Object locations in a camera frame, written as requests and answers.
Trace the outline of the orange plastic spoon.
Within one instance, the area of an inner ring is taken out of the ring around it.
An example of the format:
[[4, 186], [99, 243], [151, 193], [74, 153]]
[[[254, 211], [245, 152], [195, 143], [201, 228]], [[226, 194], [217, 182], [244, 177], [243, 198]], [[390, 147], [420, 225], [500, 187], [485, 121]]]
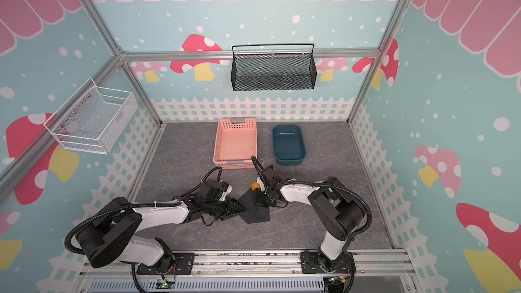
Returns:
[[261, 185], [259, 183], [253, 183], [251, 186], [251, 190], [256, 191], [257, 189], [261, 189]]

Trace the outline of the black paper napkin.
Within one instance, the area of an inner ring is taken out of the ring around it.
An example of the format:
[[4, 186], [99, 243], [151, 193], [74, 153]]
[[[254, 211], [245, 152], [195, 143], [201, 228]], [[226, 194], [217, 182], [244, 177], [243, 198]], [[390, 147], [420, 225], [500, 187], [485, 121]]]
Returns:
[[270, 221], [269, 208], [260, 207], [255, 204], [255, 192], [248, 189], [239, 199], [238, 203], [244, 208], [239, 216], [247, 224], [255, 224]]

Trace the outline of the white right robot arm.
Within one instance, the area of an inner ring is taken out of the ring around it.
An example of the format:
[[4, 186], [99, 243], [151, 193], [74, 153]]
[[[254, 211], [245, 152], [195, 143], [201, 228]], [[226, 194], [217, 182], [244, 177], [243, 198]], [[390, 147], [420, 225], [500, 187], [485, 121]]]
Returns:
[[250, 191], [253, 204], [260, 208], [303, 203], [317, 214], [326, 233], [316, 252], [301, 253], [304, 273], [355, 273], [354, 258], [346, 249], [373, 222], [370, 207], [358, 194], [332, 176], [321, 182], [290, 179], [264, 184], [257, 179]]

